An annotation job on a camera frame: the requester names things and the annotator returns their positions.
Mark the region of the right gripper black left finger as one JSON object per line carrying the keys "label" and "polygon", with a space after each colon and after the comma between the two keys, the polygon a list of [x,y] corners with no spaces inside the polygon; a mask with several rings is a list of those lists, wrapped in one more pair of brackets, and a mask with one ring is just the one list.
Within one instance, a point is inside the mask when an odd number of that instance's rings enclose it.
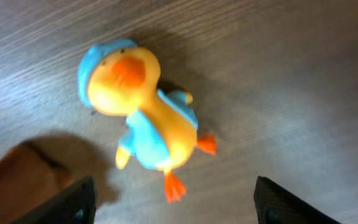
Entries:
{"label": "right gripper black left finger", "polygon": [[86,176],[12,224],[93,224],[97,199],[94,178]]}

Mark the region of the brown plush toy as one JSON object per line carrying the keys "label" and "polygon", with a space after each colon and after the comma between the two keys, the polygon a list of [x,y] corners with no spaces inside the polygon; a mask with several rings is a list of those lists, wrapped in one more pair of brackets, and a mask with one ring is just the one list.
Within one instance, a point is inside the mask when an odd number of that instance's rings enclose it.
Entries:
{"label": "brown plush toy", "polygon": [[10,223],[74,183],[68,168],[31,141],[0,159],[0,223]]}

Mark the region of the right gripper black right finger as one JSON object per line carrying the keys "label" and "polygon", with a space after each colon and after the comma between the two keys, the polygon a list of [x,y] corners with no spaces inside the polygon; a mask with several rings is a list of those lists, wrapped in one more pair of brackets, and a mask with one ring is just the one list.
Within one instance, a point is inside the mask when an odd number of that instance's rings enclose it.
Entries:
{"label": "right gripper black right finger", "polygon": [[267,177],[257,178],[254,203],[259,224],[339,224]]}

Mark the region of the yellow duck toy blue hat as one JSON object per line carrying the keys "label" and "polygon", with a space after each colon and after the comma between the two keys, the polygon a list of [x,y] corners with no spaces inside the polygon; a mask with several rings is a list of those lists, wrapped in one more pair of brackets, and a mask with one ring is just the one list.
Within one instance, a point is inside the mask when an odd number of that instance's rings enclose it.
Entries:
{"label": "yellow duck toy blue hat", "polygon": [[198,119],[190,107],[191,93],[157,87],[161,68],[157,57],[130,39],[94,44],[81,59],[77,73],[82,103],[108,116],[123,116],[126,132],[119,138],[116,167],[135,157],[146,169],[164,175],[167,202],[186,195],[175,176],[195,149],[216,154],[212,134],[198,136]]}

